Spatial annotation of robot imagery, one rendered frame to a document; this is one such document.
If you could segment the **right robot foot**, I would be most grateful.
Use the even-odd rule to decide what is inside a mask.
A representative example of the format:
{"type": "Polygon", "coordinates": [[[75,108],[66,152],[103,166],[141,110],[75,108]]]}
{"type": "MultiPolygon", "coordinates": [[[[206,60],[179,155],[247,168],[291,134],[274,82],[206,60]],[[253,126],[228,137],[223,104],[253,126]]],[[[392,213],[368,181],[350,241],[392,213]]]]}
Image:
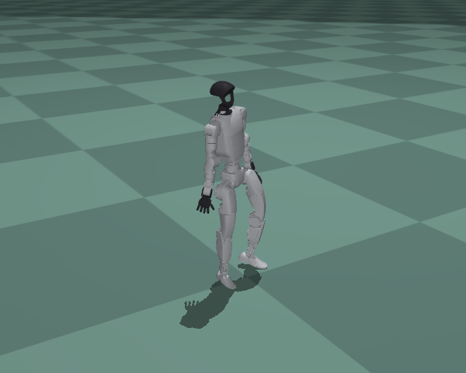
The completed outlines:
{"type": "Polygon", "coordinates": [[[226,286],[227,288],[234,289],[236,288],[236,284],[232,281],[232,279],[228,275],[224,275],[223,277],[220,275],[220,271],[217,272],[217,279],[221,281],[221,283],[226,286]]]}

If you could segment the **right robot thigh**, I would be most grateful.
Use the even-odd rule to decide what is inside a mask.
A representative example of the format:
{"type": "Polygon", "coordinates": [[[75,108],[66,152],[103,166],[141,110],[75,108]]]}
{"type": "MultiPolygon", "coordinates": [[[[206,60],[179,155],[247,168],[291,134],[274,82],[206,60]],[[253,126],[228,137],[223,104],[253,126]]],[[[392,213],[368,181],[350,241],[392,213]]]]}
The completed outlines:
{"type": "MultiPolygon", "coordinates": [[[[226,238],[233,237],[235,227],[235,217],[237,211],[235,190],[231,187],[230,180],[223,180],[220,185],[214,188],[214,196],[218,200],[222,200],[218,208],[218,213],[221,220],[221,236],[225,242],[226,238]]],[[[218,230],[219,230],[218,229],[218,230]]]]}

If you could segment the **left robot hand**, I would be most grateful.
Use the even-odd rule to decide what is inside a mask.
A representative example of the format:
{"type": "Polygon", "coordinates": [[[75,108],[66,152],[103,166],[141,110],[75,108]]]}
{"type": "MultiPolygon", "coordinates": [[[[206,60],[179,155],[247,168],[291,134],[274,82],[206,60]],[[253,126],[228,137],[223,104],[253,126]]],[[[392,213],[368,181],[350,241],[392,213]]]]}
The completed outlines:
{"type": "MultiPolygon", "coordinates": [[[[251,169],[255,171],[255,166],[254,166],[254,163],[253,163],[253,162],[251,162],[251,167],[252,167],[251,169]]],[[[256,172],[256,171],[255,171],[255,172],[256,172]]],[[[257,172],[256,172],[256,175],[259,177],[259,180],[260,180],[260,182],[261,182],[261,184],[262,184],[262,179],[260,178],[260,176],[258,175],[257,172]]]]}

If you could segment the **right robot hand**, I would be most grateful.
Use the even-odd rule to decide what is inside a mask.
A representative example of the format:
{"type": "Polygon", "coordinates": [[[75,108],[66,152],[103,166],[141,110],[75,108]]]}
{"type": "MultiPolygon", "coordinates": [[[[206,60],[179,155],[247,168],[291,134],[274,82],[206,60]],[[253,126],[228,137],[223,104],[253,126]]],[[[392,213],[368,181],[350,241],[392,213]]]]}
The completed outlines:
{"type": "Polygon", "coordinates": [[[205,214],[205,211],[207,209],[207,213],[209,214],[209,207],[211,206],[212,210],[214,210],[214,207],[211,203],[211,195],[212,195],[212,189],[211,189],[211,192],[210,192],[210,196],[206,196],[206,195],[203,195],[203,189],[202,189],[202,194],[201,194],[201,197],[200,200],[199,200],[199,203],[198,203],[198,206],[197,206],[197,211],[199,210],[200,208],[200,212],[202,212],[203,210],[203,213],[205,214]]]}

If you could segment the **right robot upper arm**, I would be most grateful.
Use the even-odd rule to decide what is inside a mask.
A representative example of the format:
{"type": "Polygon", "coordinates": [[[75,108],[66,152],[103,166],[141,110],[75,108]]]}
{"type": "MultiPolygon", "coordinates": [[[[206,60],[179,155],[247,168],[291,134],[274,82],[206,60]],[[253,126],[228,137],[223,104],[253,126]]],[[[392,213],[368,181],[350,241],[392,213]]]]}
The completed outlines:
{"type": "Polygon", "coordinates": [[[215,155],[217,150],[217,137],[221,133],[221,122],[218,120],[212,120],[206,124],[204,128],[204,135],[206,138],[206,161],[208,158],[214,160],[214,167],[218,167],[221,164],[219,156],[215,155]]]}

